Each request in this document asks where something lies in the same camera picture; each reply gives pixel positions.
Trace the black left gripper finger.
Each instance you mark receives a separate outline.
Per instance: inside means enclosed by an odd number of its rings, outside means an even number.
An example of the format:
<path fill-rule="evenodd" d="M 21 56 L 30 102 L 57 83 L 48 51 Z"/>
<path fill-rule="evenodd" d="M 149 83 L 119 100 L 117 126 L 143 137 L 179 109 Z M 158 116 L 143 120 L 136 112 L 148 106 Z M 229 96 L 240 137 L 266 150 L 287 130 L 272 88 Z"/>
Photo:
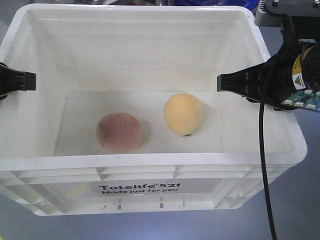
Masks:
<path fill-rule="evenodd" d="M 0 96 L 17 91 L 35 91 L 37 77 L 35 73 L 18 71 L 0 63 Z"/>

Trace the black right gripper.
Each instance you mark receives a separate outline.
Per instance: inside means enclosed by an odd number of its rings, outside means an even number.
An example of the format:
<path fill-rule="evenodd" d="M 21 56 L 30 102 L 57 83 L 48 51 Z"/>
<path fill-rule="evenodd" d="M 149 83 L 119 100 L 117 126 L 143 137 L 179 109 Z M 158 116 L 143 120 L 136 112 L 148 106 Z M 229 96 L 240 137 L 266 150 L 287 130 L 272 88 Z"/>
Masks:
<path fill-rule="evenodd" d="M 267 62 L 217 77 L 216 90 L 238 94 L 253 103 L 264 102 L 277 110 L 296 110 L 294 103 L 283 105 L 298 90 L 292 79 L 294 62 L 302 45 L 281 47 Z"/>

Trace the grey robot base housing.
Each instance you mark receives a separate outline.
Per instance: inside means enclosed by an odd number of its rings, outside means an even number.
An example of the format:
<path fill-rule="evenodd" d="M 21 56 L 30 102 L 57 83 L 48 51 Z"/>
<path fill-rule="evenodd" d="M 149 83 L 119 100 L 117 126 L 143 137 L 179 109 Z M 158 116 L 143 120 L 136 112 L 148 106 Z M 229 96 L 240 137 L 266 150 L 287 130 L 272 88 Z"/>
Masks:
<path fill-rule="evenodd" d="M 259 27 L 280 27 L 285 39 L 320 41 L 318 0 L 261 0 L 255 14 Z"/>

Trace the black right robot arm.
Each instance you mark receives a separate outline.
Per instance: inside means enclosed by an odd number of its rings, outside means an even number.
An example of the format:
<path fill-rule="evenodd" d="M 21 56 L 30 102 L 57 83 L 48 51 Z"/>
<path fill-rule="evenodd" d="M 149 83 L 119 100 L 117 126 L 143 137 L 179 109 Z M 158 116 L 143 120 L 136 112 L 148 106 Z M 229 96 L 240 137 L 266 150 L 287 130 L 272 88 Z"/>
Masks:
<path fill-rule="evenodd" d="M 320 45 L 301 42 L 268 61 L 217 77 L 217 91 L 278 110 L 320 110 Z"/>

